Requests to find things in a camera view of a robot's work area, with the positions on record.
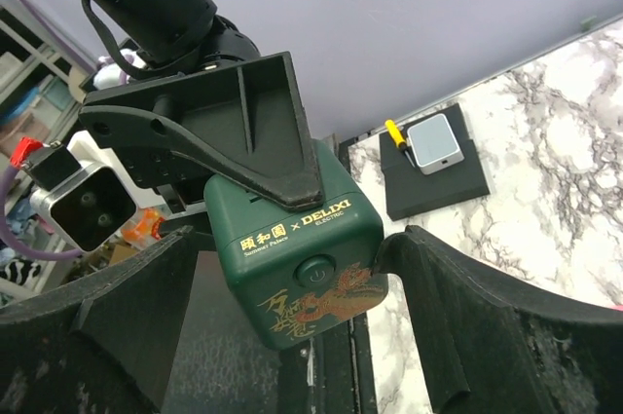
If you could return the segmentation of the green cube socket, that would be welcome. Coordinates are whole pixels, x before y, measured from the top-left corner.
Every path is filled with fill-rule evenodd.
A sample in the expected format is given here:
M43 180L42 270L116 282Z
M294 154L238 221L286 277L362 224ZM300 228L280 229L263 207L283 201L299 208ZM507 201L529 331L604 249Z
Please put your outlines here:
M289 212L214 175L204 200L226 284L260 340L283 350L376 307L381 217L323 142L315 144L325 202Z

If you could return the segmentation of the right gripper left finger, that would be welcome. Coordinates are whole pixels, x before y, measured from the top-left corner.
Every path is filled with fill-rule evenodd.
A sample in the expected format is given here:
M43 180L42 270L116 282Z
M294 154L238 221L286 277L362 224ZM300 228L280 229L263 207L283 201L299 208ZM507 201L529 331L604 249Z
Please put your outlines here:
M189 302L184 227L119 264L1 310L4 413L158 413Z

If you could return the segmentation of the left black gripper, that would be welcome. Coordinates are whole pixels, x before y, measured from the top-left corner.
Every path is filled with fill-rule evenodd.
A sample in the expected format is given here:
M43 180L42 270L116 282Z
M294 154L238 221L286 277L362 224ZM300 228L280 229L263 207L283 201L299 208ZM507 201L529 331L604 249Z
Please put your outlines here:
M79 120L172 212L200 203L213 174L286 210L324 200L288 52L92 92Z

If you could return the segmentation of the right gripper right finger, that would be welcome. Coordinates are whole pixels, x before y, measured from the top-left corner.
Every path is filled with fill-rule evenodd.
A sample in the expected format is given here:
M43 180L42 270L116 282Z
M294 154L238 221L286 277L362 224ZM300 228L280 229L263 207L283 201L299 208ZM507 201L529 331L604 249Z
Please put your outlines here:
M618 413L622 314L523 282L419 226L383 240L436 413Z

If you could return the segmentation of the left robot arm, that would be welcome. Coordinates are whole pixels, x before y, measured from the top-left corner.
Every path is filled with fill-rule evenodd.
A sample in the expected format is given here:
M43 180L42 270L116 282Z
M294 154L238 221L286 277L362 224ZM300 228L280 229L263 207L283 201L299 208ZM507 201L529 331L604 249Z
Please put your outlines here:
M87 94L80 121L138 187L221 175L291 211L322 204L292 57L262 56L212 0L81 0L126 84Z

